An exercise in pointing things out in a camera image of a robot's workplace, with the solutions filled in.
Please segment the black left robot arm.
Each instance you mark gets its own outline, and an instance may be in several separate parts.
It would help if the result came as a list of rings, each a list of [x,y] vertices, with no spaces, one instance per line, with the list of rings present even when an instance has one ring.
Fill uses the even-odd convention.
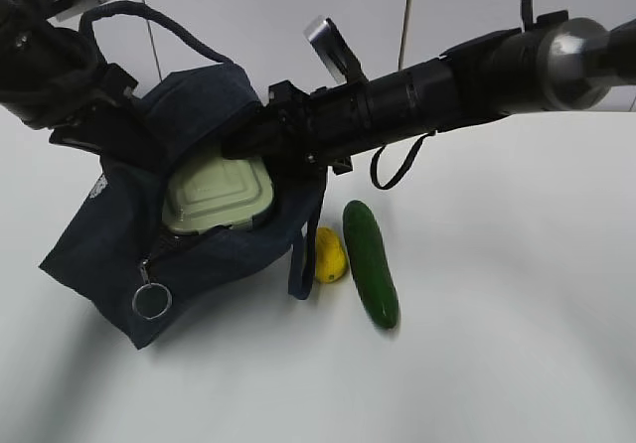
[[[110,63],[92,24],[137,12],[117,0],[1,0],[1,104],[50,141],[157,170],[162,145],[135,108],[137,80]]]

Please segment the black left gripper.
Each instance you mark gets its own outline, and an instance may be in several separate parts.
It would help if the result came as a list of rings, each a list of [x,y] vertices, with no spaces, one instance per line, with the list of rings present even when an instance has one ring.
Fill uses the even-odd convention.
[[[55,127],[49,142],[128,165],[162,165],[165,148],[135,108],[136,86],[137,80],[121,66],[105,65],[69,122]]]

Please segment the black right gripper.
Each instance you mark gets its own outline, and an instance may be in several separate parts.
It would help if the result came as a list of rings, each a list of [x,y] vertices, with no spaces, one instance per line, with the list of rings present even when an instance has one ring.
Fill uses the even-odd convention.
[[[261,157],[348,172],[366,151],[366,83],[354,80],[307,93],[291,81],[271,85],[266,105],[222,141],[228,159]]]

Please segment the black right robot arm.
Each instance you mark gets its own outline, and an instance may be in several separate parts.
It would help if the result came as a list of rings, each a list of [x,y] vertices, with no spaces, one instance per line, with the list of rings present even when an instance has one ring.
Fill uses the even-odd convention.
[[[298,160],[352,170],[353,156],[380,156],[393,143],[424,139],[515,114],[587,110],[635,81],[635,25],[607,29],[559,10],[536,15],[520,4],[518,28],[491,32],[439,57],[375,79],[365,76],[336,24],[305,32],[335,78],[304,92],[272,85],[268,103],[221,145],[228,159]]]

